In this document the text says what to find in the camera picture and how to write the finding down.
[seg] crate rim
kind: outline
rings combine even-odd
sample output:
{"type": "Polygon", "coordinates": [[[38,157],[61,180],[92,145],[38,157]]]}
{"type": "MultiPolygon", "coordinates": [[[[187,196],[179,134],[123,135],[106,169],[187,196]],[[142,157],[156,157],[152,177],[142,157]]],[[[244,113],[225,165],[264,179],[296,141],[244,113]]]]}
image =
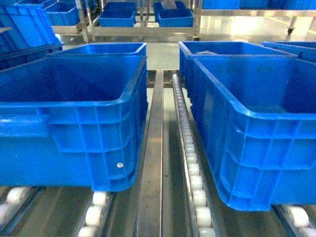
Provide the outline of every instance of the crate rim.
{"type": "Polygon", "coordinates": [[[0,55],[0,60],[4,60],[8,56],[11,58],[20,57],[20,56],[24,56],[24,55],[27,55],[29,53],[32,53],[36,50],[46,50],[46,49],[50,49],[50,48],[58,48],[58,47],[62,47],[64,45],[65,45],[65,43],[62,42],[62,43],[46,44],[43,46],[37,46],[37,47],[33,47],[33,48],[27,48],[27,49],[21,49],[21,50],[17,50],[17,51],[6,52],[6,53],[0,55]]]}
{"type": "Polygon", "coordinates": [[[191,11],[191,9],[188,9],[188,8],[185,8],[185,9],[184,9],[184,8],[183,8],[183,9],[178,8],[178,9],[168,9],[168,10],[160,9],[160,10],[158,11],[158,22],[160,22],[159,20],[168,20],[168,19],[190,19],[190,18],[194,17],[194,16],[193,16],[193,13],[192,13],[192,11],[191,11]],[[172,17],[172,18],[161,18],[161,16],[160,16],[161,11],[168,11],[168,10],[187,10],[187,12],[190,13],[190,16],[172,17]]]}
{"type": "MultiPolygon", "coordinates": [[[[132,93],[133,90],[131,90],[130,88],[133,88],[136,83],[137,83],[137,74],[141,74],[141,71],[143,70],[145,64],[146,64],[146,57],[143,56],[139,56],[139,55],[131,55],[128,57],[140,57],[140,63],[136,68],[135,73],[132,75],[131,80],[129,80],[129,82],[126,84],[123,92],[121,93],[121,96],[115,100],[109,100],[109,101],[56,101],[56,102],[0,102],[0,108],[12,108],[12,106],[16,107],[16,108],[39,108],[39,107],[88,107],[88,106],[102,106],[102,107],[106,107],[106,106],[113,106],[116,104],[121,104],[124,102],[127,102],[132,93]]],[[[18,67],[24,67],[25,65],[30,65],[30,64],[36,64],[39,63],[40,61],[45,61],[45,60],[50,60],[53,57],[48,57],[48,58],[42,58],[27,64],[22,64],[13,68],[8,68],[8,69],[4,69],[0,72],[0,76],[1,73],[4,72],[10,72],[10,71],[14,71],[16,68],[18,67]]]]}
{"type": "Polygon", "coordinates": [[[54,3],[54,4],[50,5],[50,6],[46,7],[46,8],[45,8],[45,12],[46,12],[47,14],[67,14],[67,13],[69,13],[69,12],[71,12],[71,11],[73,11],[74,9],[77,8],[76,5],[75,5],[75,6],[74,6],[73,8],[71,8],[69,11],[63,11],[63,12],[60,12],[60,11],[47,11],[48,8],[54,6],[54,5],[58,4],[58,3],[72,3],[72,2],[58,1],[58,2],[56,2],[56,3],[54,3]]]}
{"type": "Polygon", "coordinates": [[[115,43],[115,42],[110,42],[110,43],[86,43],[86,44],[83,44],[83,45],[80,45],[78,47],[75,47],[75,48],[69,48],[69,49],[66,49],[66,50],[63,50],[62,52],[65,52],[65,51],[68,51],[68,50],[72,50],[72,49],[76,49],[76,48],[81,48],[81,47],[86,47],[88,45],[92,45],[92,44],[95,44],[95,45],[109,45],[109,44],[141,44],[141,46],[133,53],[93,53],[93,54],[78,54],[78,53],[69,53],[69,54],[61,54],[60,52],[54,52],[54,53],[49,53],[48,56],[55,56],[55,55],[62,55],[62,56],[88,56],[88,57],[91,57],[91,56],[104,56],[104,55],[131,55],[131,54],[137,54],[139,53],[144,47],[146,47],[147,43],[137,43],[137,42],[120,42],[120,43],[115,43]]]}
{"type": "MultiPolygon", "coordinates": [[[[316,41],[290,41],[292,43],[315,43],[316,41]]],[[[310,47],[303,47],[299,45],[293,45],[293,44],[286,44],[284,41],[276,41],[276,42],[268,42],[268,41],[263,41],[261,42],[262,45],[268,46],[268,47],[281,47],[281,48],[286,48],[286,49],[293,49],[297,48],[302,52],[311,52],[311,53],[316,53],[316,48],[310,48],[310,47]]]]}
{"type": "Polygon", "coordinates": [[[131,9],[128,9],[128,10],[130,10],[130,11],[132,11],[133,12],[133,14],[132,14],[132,16],[130,17],[130,18],[110,18],[110,17],[101,17],[102,16],[102,14],[104,13],[104,12],[111,12],[111,11],[117,11],[117,12],[119,12],[119,11],[122,11],[122,10],[117,10],[117,9],[105,9],[105,10],[103,10],[103,12],[100,14],[100,16],[98,17],[98,19],[107,19],[107,20],[131,20],[131,19],[133,19],[136,15],[137,15],[137,10],[131,10],[131,9]]]}
{"type": "MultiPolygon", "coordinates": [[[[184,43],[191,43],[193,41],[179,41],[178,44],[179,44],[179,47],[188,55],[188,56],[192,56],[192,57],[201,57],[199,55],[193,55],[190,50],[188,49],[188,47],[184,44],[184,43]]],[[[253,45],[253,46],[257,46],[257,47],[260,47],[260,48],[266,48],[262,45],[259,45],[259,44],[254,44],[254,43],[248,43],[248,42],[244,42],[244,41],[199,41],[201,43],[245,43],[245,44],[250,44],[250,45],[253,45]]],[[[273,51],[276,51],[276,52],[279,52],[279,53],[282,53],[282,54],[215,54],[215,55],[211,55],[211,56],[215,56],[215,57],[220,57],[220,56],[265,56],[265,55],[269,55],[269,56],[277,56],[277,57],[297,57],[296,54],[293,54],[293,53],[288,53],[288,52],[284,52],[282,50],[279,50],[279,49],[274,49],[274,48],[271,48],[271,50],[273,51]]]]}
{"type": "MultiPolygon", "coordinates": [[[[303,63],[311,64],[316,67],[316,63],[308,62],[297,58],[288,58],[289,60],[297,60],[303,63]]],[[[247,109],[224,85],[199,61],[199,58],[194,58],[194,63],[212,80],[214,86],[228,99],[236,112],[254,119],[262,120],[316,120],[316,114],[296,114],[296,113],[260,113],[247,109]]]]}

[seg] caster wheel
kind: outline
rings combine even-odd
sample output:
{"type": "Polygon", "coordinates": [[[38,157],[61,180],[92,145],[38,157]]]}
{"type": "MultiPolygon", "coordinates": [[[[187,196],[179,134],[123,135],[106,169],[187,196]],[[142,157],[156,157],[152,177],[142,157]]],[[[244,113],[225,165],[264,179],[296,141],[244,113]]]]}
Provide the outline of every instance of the caster wheel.
{"type": "Polygon", "coordinates": [[[287,34],[290,36],[293,31],[294,31],[294,29],[288,29],[288,30],[287,30],[287,34]]]}

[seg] roller conveyor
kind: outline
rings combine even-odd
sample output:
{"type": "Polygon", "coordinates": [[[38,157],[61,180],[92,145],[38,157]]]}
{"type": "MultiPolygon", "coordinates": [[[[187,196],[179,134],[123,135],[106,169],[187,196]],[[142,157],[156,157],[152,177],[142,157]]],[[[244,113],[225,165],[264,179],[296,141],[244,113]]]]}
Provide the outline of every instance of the roller conveyor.
{"type": "Polygon", "coordinates": [[[81,187],[0,187],[0,236],[316,236],[314,205],[272,206],[268,212],[225,206],[181,77],[177,71],[149,75],[155,86],[148,89],[151,106],[135,185],[117,194],[81,187]]]}

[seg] blue plastic crate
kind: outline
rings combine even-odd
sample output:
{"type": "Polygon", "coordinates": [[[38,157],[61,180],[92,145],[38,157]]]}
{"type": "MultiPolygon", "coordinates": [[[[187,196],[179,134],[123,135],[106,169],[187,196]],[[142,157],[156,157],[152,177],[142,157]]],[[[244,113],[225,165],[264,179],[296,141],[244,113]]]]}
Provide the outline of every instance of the blue plastic crate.
{"type": "Polygon", "coordinates": [[[108,2],[104,10],[136,10],[136,2],[117,1],[108,2]]]}
{"type": "Polygon", "coordinates": [[[194,83],[194,63],[196,57],[219,57],[223,55],[244,55],[254,57],[255,55],[279,55],[292,56],[283,51],[269,49],[260,45],[246,42],[222,42],[222,41],[185,41],[179,42],[180,47],[180,73],[185,81],[185,87],[188,91],[188,97],[192,97],[194,83]]]}
{"type": "Polygon", "coordinates": [[[269,0],[269,9],[283,9],[285,0],[269,0]]]}
{"type": "Polygon", "coordinates": [[[160,27],[192,27],[193,18],[190,9],[160,10],[158,12],[160,27]]]}
{"type": "Polygon", "coordinates": [[[52,26],[75,26],[80,21],[75,3],[57,2],[45,10],[52,26]]]}
{"type": "Polygon", "coordinates": [[[18,0],[0,0],[1,6],[13,6],[18,2],[18,0]]]}
{"type": "MultiPolygon", "coordinates": [[[[178,9],[185,9],[186,8],[185,4],[181,1],[176,1],[175,3],[176,3],[176,6],[178,9]]],[[[161,2],[155,2],[153,8],[154,8],[155,21],[158,22],[158,12],[160,10],[163,10],[161,2]]]]}
{"type": "Polygon", "coordinates": [[[316,64],[196,58],[192,112],[222,201],[241,211],[315,204],[316,64]]]}
{"type": "Polygon", "coordinates": [[[204,0],[203,9],[234,10],[238,9],[240,0],[204,0]]]}
{"type": "Polygon", "coordinates": [[[269,0],[240,0],[240,8],[267,8],[269,0]]]}
{"type": "Polygon", "coordinates": [[[47,54],[63,50],[62,43],[49,44],[34,48],[22,49],[10,53],[0,55],[0,70],[19,66],[21,64],[30,63],[41,58],[47,54]]]}
{"type": "Polygon", "coordinates": [[[60,43],[43,9],[0,6],[0,53],[60,43]]]}
{"type": "Polygon", "coordinates": [[[54,55],[109,55],[109,54],[125,54],[146,56],[146,43],[97,43],[86,44],[77,48],[71,48],[61,52],[50,54],[54,55]]]}
{"type": "Polygon", "coordinates": [[[315,10],[315,0],[285,0],[284,8],[286,10],[315,10]]]}
{"type": "Polygon", "coordinates": [[[316,63],[316,42],[262,42],[264,46],[298,55],[299,59],[316,63]]]}
{"type": "Polygon", "coordinates": [[[0,72],[0,185],[133,185],[146,122],[146,59],[48,57],[0,72]]]}
{"type": "Polygon", "coordinates": [[[99,17],[102,27],[133,27],[136,23],[136,10],[104,10],[99,17]]]}
{"type": "MultiPolygon", "coordinates": [[[[72,2],[76,5],[76,0],[59,0],[59,2],[72,2]]],[[[93,12],[94,9],[97,7],[96,0],[88,0],[88,6],[90,7],[90,11],[93,12]]],[[[83,1],[83,11],[84,14],[87,15],[86,3],[83,1]]]]}
{"type": "Polygon", "coordinates": [[[23,0],[17,2],[16,6],[46,8],[56,3],[56,0],[23,0]]]}

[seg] crate handle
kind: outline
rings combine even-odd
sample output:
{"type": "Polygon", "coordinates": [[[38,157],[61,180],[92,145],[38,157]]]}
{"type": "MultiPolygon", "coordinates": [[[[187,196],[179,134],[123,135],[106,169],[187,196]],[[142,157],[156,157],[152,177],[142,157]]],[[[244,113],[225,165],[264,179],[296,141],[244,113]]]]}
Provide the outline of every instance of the crate handle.
{"type": "Polygon", "coordinates": [[[0,137],[47,137],[49,115],[0,115],[0,137]]]}

